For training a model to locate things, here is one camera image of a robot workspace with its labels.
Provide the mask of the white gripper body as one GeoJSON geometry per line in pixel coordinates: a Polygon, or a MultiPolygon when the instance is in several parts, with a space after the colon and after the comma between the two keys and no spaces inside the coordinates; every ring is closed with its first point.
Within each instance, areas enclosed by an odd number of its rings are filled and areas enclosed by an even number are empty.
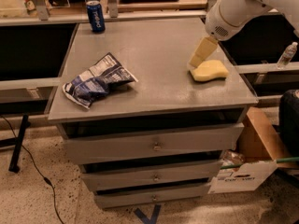
{"type": "Polygon", "coordinates": [[[269,10],[257,0],[220,0],[206,14],[206,32],[218,41],[228,40],[269,10]]]}

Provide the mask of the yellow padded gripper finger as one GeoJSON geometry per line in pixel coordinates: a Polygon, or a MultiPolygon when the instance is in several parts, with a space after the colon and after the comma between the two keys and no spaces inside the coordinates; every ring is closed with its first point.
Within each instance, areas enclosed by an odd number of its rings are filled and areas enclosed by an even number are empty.
{"type": "Polygon", "coordinates": [[[212,36],[202,38],[192,57],[190,58],[189,64],[193,67],[198,67],[216,50],[217,46],[218,41],[212,36]]]}

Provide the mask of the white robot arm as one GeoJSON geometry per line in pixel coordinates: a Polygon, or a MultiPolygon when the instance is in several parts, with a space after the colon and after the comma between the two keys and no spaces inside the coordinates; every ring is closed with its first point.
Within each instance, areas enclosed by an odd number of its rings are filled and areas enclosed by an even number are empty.
{"type": "Polygon", "coordinates": [[[206,14],[204,37],[189,65],[197,68],[216,49],[219,41],[225,41],[239,33],[252,19],[275,9],[299,33],[299,0],[219,0],[206,14]]]}

